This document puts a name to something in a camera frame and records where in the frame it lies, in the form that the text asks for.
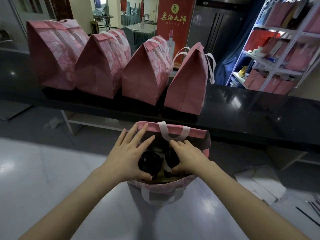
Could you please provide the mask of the red gift box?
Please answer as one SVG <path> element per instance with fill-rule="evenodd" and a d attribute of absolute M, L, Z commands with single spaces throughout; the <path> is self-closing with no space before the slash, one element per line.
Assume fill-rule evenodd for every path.
<path fill-rule="evenodd" d="M 258 47 L 263 47 L 270 40 L 270 38 L 279 38 L 280 36 L 281 35 L 278 32 L 255 29 L 250 34 L 244 47 L 244 51 L 253 51 L 255 49 L 258 49 Z"/>

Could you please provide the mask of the crumpled white paper scrap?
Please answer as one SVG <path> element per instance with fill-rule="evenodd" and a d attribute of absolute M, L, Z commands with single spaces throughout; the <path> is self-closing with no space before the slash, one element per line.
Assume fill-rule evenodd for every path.
<path fill-rule="evenodd" d="M 63 124 L 65 121 L 62 118 L 54 117 L 47 124 L 45 124 L 44 128 L 56 129 L 58 125 Z"/>

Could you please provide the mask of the person's left forearm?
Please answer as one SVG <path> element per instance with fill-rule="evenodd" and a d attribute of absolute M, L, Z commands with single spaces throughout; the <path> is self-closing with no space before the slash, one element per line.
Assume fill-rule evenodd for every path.
<path fill-rule="evenodd" d="M 18 240 L 70 240 L 94 207 L 122 181 L 120 169 L 95 169 Z"/>

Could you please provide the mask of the blue curtain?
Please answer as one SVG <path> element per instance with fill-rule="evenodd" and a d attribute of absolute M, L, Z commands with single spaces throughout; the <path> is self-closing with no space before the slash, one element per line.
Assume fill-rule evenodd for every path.
<path fill-rule="evenodd" d="M 214 71 L 215 85 L 227 84 L 265 1 L 250 0 L 243 20 L 237 25 L 239 30 L 236 33 L 235 39 L 227 46 L 225 54 L 217 63 Z"/>

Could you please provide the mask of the black thin rods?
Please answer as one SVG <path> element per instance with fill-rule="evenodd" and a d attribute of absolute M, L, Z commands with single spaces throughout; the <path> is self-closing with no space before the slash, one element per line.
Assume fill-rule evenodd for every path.
<path fill-rule="evenodd" d="M 298 195 L 294 199 L 295 208 L 320 229 L 320 196 L 315 193 Z"/>

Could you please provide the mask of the person's right forearm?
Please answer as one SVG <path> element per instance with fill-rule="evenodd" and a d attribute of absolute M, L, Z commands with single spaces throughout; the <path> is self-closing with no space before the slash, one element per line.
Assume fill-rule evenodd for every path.
<path fill-rule="evenodd" d="M 195 174 L 213 191 L 250 240 L 310 240 L 212 161 Z"/>

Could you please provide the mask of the yellow packet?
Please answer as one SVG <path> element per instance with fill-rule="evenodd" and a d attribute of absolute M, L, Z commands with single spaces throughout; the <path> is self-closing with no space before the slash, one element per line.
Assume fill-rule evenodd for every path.
<path fill-rule="evenodd" d="M 247 69 L 248 69 L 248 65 L 245 65 L 242 67 L 242 69 L 238 72 L 238 77 L 244 79 L 245 77 L 247 77 Z"/>

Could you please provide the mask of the person's left hand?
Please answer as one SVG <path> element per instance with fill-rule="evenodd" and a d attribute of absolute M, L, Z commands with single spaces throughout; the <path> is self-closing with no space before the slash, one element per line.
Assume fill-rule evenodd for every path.
<path fill-rule="evenodd" d="M 155 139 L 155 136 L 151 136 L 139 144 L 139 147 L 131 148 L 131 140 L 138 132 L 137 130 L 138 122 L 129 131 L 126 131 L 126 136 L 120 146 L 117 146 L 117 142 L 115 143 L 106 161 L 98 168 L 98 172 L 107 181 L 120 183 L 134 180 L 134 170 L 139 169 L 138 161 L 142 153 Z"/>

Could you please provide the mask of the open pink gift bag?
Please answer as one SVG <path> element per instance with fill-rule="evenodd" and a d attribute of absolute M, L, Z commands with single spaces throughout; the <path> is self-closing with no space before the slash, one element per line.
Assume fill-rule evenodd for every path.
<path fill-rule="evenodd" d="M 207 130 L 194 129 L 182 125 L 166 124 L 166 122 L 138 122 L 138 130 L 147 123 L 148 128 L 142 137 L 140 144 L 149 137 L 155 136 L 154 141 L 148 146 L 146 151 L 154 151 L 165 158 L 166 151 L 169 150 L 170 140 L 188 140 L 196 148 L 200 149 L 205 156 L 209 157 L 211 146 L 210 133 Z M 172 174 L 164 171 L 163 167 L 155 180 L 142 181 L 131 180 L 129 184 L 141 189 L 142 198 L 150 205 L 162 206 L 178 201 L 186 187 L 196 179 L 193 174 L 187 173 Z"/>

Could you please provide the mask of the white cardboard sheets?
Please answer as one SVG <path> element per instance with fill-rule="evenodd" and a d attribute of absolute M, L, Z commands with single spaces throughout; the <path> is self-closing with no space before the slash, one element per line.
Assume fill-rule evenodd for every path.
<path fill-rule="evenodd" d="M 282 199 L 286 193 L 286 187 L 280 182 L 275 170 L 268 165 L 237 173 L 234 178 L 269 206 Z"/>

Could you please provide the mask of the large black round jar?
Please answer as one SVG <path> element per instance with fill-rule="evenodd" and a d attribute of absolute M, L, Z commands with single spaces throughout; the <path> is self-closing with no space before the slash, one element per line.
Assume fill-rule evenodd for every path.
<path fill-rule="evenodd" d="M 162 169 L 163 159 L 162 154 L 159 155 L 154 151 L 145 151 L 138 161 L 138 167 L 141 171 L 149 173 L 152 179 L 155 180 Z"/>

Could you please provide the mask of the steel cabinet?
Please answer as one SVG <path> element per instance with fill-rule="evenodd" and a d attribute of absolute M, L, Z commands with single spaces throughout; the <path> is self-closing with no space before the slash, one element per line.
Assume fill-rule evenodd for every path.
<path fill-rule="evenodd" d="M 218 63 L 236 38 L 251 0 L 195 0 L 187 46 L 200 42 Z"/>

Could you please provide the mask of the small black round jar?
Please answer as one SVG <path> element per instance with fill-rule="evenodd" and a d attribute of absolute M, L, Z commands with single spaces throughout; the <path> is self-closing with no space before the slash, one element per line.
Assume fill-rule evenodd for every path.
<path fill-rule="evenodd" d="M 169 150 L 166 151 L 165 158 L 162 163 L 164 171 L 167 173 L 172 173 L 172 169 L 179 165 L 179 163 L 180 160 L 177 153 L 173 148 L 169 148 Z"/>

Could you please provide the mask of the white metal shelf rack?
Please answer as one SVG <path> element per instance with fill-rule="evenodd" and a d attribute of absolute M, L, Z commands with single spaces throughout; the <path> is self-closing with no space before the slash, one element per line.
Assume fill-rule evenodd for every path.
<path fill-rule="evenodd" d="M 320 34 L 303 32 L 304 23 L 298 30 L 284 31 L 260 26 L 278 1 L 287 0 L 265 1 L 250 34 L 261 29 L 279 33 L 280 37 L 270 38 L 263 46 L 265 58 L 255 58 L 252 51 L 244 50 L 244 46 L 226 86 L 237 87 L 240 84 L 249 90 L 287 95 L 320 64 Z M 248 76 L 244 79 L 238 77 L 243 66 L 248 66 Z"/>

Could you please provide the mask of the table with blue cloth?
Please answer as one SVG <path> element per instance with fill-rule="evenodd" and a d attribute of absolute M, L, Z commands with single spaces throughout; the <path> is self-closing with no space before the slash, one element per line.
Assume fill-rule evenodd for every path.
<path fill-rule="evenodd" d="M 157 25 L 149 23 L 138 23 L 120 28 L 128 38 L 131 53 L 133 54 L 143 43 L 157 36 Z"/>

